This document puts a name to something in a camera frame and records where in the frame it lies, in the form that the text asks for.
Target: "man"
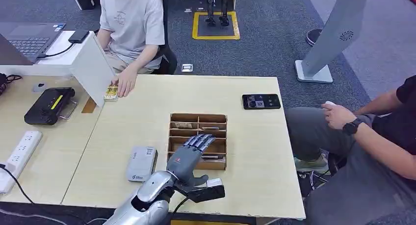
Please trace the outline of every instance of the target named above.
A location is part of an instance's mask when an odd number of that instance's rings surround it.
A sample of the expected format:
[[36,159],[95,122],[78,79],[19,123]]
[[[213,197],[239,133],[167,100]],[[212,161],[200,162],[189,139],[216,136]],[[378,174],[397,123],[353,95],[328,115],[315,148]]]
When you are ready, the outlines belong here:
[[415,205],[416,75],[354,114],[341,105],[322,108],[286,112],[297,170],[325,173],[320,148],[347,157],[306,198],[308,224],[365,225]]
[[118,73],[118,96],[134,88],[137,74],[158,69],[161,58],[152,61],[164,45],[162,0],[101,0],[97,38],[106,58]]

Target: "black watch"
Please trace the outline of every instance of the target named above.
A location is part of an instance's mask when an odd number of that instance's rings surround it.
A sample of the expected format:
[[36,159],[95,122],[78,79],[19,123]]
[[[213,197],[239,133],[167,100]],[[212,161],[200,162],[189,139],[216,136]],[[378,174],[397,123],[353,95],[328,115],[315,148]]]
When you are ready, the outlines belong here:
[[358,126],[363,123],[362,120],[356,118],[353,122],[346,123],[344,127],[342,128],[342,132],[352,135],[355,134],[358,130]]

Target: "robotic finger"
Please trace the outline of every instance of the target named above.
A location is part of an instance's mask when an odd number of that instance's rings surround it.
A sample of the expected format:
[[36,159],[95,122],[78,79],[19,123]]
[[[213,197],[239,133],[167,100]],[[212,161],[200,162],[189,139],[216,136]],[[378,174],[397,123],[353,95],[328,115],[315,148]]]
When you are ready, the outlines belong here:
[[215,141],[215,137],[208,138],[204,142],[204,144],[200,148],[198,148],[198,150],[200,150],[203,153],[211,145],[211,143],[214,142],[214,141]]

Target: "black cable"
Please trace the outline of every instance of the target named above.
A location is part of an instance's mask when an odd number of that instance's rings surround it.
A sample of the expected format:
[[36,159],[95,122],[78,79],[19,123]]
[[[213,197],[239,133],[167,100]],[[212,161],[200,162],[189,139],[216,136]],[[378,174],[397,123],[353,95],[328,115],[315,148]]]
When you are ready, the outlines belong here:
[[183,199],[177,206],[176,206],[176,208],[175,208],[175,210],[172,212],[172,214],[171,214],[171,216],[169,217],[169,219],[168,220],[166,220],[166,222],[165,223],[162,223],[162,224],[165,224],[165,225],[169,225],[170,224],[170,222],[172,221],[172,219],[173,219],[173,216],[176,214],[176,212],[178,211],[178,209],[185,203],[185,202],[187,202],[189,200],[189,197],[186,197],[185,199]]
[[69,45],[69,47],[67,47],[64,51],[61,51],[61,52],[59,52],[59,53],[55,53],[55,54],[51,54],[51,55],[47,55],[47,54],[41,53],[41,54],[38,56],[38,58],[53,57],[53,56],[57,56],[57,55],[63,54],[64,52],[66,52],[66,51],[68,51],[70,48],[72,48],[72,46],[74,46],[74,44],[75,44],[75,43],[72,43],[72,44],[71,44],[71,45]]
[[8,75],[0,73],[0,95],[3,94],[3,92],[7,88],[7,84],[10,84],[11,82],[21,79],[22,77],[20,75]]
[[11,82],[21,79],[22,76],[21,75],[8,75],[6,78],[6,83],[10,84]]
[[[350,147],[350,149],[348,150],[347,154],[345,154],[345,156],[341,157],[341,159],[339,159],[339,160],[335,163],[335,165],[338,165],[339,163],[341,163],[341,161],[342,161],[342,160],[344,160],[345,158],[347,158],[347,156],[350,154],[351,150],[352,150],[352,146],[351,146],[351,147]],[[324,176],[327,172],[329,172],[329,168],[328,168],[328,170],[327,170],[327,171],[325,171],[323,174],[318,175],[318,177],[322,177],[322,176]],[[316,185],[318,182],[319,182],[319,180],[317,180],[316,182],[314,182],[314,183],[312,184],[311,191],[310,191],[310,192],[306,195],[306,197],[308,197],[308,196],[309,196],[309,194],[312,192],[312,188],[314,188],[314,187],[315,187],[315,185]]]
[[[20,189],[20,191],[22,192],[22,194],[23,194],[23,196],[24,197],[26,197],[26,199],[31,203],[31,204],[34,204],[34,205],[38,205],[38,204],[36,204],[35,202],[33,202],[30,198],[29,198],[29,196],[27,196],[27,194],[25,193],[25,191],[23,190],[23,188],[22,188],[22,186],[20,185],[20,183],[18,182],[18,180],[16,179],[16,177],[14,177],[14,175],[8,170],[8,169],[6,169],[6,167],[5,167],[5,165],[4,164],[0,164],[0,168],[2,168],[4,171],[6,171],[11,177],[12,177],[12,179],[16,182],[16,184],[17,184],[17,186],[19,187],[19,189]],[[50,212],[50,211],[47,211],[47,210],[45,210],[44,208],[42,208],[42,207],[39,207],[41,210],[43,210],[45,213],[47,213],[47,214],[50,214],[50,215],[58,215],[58,216],[70,216],[70,217],[73,217],[73,218],[76,218],[76,219],[78,219],[78,220],[80,220],[84,225],[88,225],[88,223],[86,222],[86,221],[84,221],[82,218],[80,218],[80,217],[78,217],[77,215],[73,215],[73,214],[67,214],[67,213],[53,213],[53,212]]]

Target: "wooden card holder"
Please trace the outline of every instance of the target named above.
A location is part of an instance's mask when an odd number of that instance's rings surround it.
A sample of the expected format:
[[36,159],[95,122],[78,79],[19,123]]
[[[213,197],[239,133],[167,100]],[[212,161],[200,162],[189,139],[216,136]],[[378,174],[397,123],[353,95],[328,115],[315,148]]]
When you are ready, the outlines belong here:
[[225,170],[227,166],[227,116],[218,114],[173,113],[169,123],[168,160],[189,137],[212,134],[215,141],[207,148],[196,170]]

